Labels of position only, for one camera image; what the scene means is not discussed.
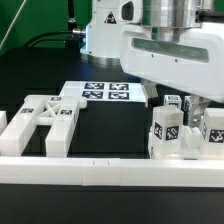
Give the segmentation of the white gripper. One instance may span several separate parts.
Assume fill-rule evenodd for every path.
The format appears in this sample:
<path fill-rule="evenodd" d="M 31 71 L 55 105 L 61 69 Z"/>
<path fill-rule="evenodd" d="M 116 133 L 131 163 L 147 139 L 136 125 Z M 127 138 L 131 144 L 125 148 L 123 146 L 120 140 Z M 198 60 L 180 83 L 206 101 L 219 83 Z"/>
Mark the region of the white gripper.
<path fill-rule="evenodd" d="M 199 127 L 210 100 L 224 102 L 224 13 L 214 0 L 125 0 L 119 19 L 120 63 L 143 78 L 145 105 L 156 83 L 193 94 L 187 121 Z"/>

